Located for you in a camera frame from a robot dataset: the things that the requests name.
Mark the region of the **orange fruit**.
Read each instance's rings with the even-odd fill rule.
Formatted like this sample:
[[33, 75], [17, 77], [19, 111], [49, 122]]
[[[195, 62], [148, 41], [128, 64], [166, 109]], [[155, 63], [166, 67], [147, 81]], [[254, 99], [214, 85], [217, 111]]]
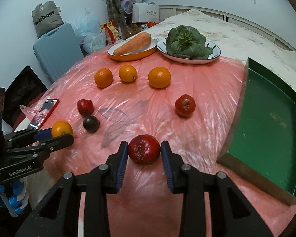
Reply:
[[99, 69], [94, 76], [94, 81], [99, 88], [106, 88], [113, 82], [113, 74], [107, 68]]
[[55, 122], [51, 128], [52, 137], [59, 137], [65, 134], [73, 135], [72, 126], [64, 120]]
[[171, 82], [171, 74], [166, 67], [155, 67], [148, 74], [148, 82], [153, 88], [166, 88]]
[[137, 71], [131, 65], [123, 65], [119, 69], [119, 78], [125, 83], [134, 82], [137, 79]]

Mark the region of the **dark plum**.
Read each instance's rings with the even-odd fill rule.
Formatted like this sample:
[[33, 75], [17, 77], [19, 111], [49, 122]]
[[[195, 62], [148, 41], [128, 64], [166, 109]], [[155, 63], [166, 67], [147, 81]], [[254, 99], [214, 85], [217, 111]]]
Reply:
[[100, 121], [95, 116], [87, 116], [83, 120], [83, 127], [89, 133], [95, 133], [100, 127]]

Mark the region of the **red smartphone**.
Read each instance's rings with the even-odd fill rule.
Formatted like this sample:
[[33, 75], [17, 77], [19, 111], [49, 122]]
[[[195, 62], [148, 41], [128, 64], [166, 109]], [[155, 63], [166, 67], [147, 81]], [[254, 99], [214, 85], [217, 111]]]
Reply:
[[58, 99], [47, 99], [30, 121], [27, 129], [40, 129], [59, 104]]

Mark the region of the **small red apple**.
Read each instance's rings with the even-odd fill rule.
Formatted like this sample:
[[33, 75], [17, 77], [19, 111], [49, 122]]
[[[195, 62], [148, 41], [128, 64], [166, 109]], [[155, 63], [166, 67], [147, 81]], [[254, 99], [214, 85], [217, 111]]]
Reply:
[[91, 100], [81, 99], [77, 102], [77, 109], [83, 117], [90, 116], [94, 111], [93, 102]]

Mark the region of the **pink plastic sheet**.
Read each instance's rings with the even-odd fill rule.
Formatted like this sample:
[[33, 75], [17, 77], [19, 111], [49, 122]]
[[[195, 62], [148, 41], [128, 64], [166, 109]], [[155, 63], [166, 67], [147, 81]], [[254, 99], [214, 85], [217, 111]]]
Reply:
[[[244, 62], [222, 57], [207, 65], [181, 65], [160, 53], [132, 63], [137, 80], [123, 83], [118, 71], [120, 62], [110, 59], [106, 50], [98, 51], [80, 61], [64, 74], [42, 98], [30, 107], [23, 106], [27, 118], [33, 118], [49, 98], [59, 104], [45, 122], [50, 128], [57, 121], [67, 121], [74, 131], [74, 144], [50, 155], [44, 168], [51, 176], [44, 180], [34, 174], [30, 182], [31, 203], [37, 204], [65, 172], [83, 174], [106, 161], [115, 153], [121, 141], [149, 134], [158, 141], [167, 140], [171, 149], [186, 163], [202, 172], [216, 173], [222, 166], [216, 162], [234, 118], [244, 74]], [[153, 88], [148, 74], [155, 67], [166, 67], [171, 82], [166, 88]], [[102, 68], [113, 74], [106, 88], [97, 87], [94, 76]], [[190, 117], [179, 116], [175, 101], [183, 94], [192, 96], [196, 109]], [[91, 100], [100, 127], [89, 133], [83, 127], [83, 117], [77, 109], [81, 99]]]

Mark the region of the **green shallow box tray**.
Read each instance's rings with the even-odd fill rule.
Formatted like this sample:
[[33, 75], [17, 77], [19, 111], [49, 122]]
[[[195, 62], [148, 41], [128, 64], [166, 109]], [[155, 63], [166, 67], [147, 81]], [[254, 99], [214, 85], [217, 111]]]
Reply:
[[216, 161], [280, 202], [296, 204], [296, 91], [251, 58]]

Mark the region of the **light blue suitcase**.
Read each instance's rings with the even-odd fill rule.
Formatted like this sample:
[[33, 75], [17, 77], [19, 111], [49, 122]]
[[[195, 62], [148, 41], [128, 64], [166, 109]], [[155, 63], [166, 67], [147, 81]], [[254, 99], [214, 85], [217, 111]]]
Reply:
[[84, 58], [80, 43], [69, 23], [42, 35], [34, 43], [33, 50], [41, 68], [52, 83]]

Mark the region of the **clear plastic bag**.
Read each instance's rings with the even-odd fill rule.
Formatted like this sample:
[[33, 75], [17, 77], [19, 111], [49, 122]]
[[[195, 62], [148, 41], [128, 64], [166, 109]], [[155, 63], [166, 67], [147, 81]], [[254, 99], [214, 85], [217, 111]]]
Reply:
[[99, 18], [89, 7], [76, 18], [72, 27], [80, 47], [88, 55], [106, 47], [105, 34], [101, 31]]

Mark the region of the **grey printed bag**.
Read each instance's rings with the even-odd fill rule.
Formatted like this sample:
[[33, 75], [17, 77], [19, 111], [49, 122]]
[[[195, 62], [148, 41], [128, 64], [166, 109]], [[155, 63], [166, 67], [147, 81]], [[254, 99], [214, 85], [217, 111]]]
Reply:
[[53, 1], [47, 1], [44, 4], [40, 3], [31, 12], [31, 15], [38, 38], [64, 23], [60, 15], [60, 9]]

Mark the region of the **red yellow snack bag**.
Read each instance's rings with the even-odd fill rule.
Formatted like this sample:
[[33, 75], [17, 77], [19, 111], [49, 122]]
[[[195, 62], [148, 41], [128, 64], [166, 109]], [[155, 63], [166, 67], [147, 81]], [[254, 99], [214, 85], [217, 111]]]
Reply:
[[117, 25], [113, 20], [100, 25], [100, 30], [105, 36], [106, 45], [114, 44], [121, 40], [121, 34], [117, 28]]

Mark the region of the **carrot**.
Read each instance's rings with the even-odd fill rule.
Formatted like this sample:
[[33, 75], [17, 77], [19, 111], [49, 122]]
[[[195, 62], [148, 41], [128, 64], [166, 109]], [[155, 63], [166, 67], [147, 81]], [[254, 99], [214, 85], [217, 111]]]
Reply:
[[121, 56], [124, 54], [132, 53], [141, 47], [144, 47], [151, 42], [151, 35], [149, 33], [140, 33], [134, 38], [125, 42], [123, 45], [114, 50], [113, 54]]

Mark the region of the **plaid scarf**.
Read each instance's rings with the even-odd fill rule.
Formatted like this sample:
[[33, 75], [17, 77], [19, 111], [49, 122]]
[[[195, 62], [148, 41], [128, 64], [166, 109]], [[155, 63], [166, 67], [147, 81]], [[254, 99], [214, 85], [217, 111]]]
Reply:
[[120, 0], [106, 0], [109, 21], [114, 21], [119, 27], [125, 22]]

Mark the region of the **lower purple fan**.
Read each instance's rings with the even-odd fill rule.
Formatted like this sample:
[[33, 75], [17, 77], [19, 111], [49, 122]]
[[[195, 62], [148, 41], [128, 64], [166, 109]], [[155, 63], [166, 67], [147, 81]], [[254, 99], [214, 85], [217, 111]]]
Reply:
[[121, 5], [122, 12], [125, 15], [132, 14], [132, 12], [133, 12], [133, 2], [132, 2], [132, 0], [122, 0], [120, 5]]

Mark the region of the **white cardboard box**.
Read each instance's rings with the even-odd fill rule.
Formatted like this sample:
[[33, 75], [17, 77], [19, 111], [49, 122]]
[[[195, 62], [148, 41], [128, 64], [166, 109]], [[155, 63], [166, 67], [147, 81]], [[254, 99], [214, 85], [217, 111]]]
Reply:
[[133, 23], [159, 23], [160, 9], [158, 5], [147, 3], [135, 3], [132, 7]]

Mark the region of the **green leafy vegetable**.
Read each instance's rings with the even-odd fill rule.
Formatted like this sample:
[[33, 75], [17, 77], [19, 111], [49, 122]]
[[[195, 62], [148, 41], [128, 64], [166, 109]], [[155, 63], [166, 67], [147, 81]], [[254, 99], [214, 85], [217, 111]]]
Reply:
[[207, 59], [213, 49], [206, 46], [206, 37], [191, 26], [180, 25], [172, 28], [166, 38], [167, 53], [188, 59]]

